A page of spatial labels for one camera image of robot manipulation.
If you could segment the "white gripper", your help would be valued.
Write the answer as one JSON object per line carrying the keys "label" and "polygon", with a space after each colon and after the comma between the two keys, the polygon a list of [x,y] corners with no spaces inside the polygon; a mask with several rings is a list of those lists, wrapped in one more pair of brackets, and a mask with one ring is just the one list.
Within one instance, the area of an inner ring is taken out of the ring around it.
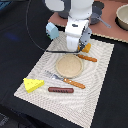
{"label": "white gripper", "polygon": [[88,20],[69,19],[65,28],[67,48],[75,52],[83,50],[88,44],[92,34]]}

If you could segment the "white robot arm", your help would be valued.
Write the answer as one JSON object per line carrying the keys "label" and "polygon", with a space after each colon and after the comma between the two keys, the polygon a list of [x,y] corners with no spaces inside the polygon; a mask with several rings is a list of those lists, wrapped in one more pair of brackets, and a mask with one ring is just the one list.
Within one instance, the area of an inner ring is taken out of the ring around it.
{"label": "white robot arm", "polygon": [[94,0],[42,0],[42,2],[53,12],[49,22],[65,28],[68,50],[70,52],[83,50],[92,33],[89,25]]}

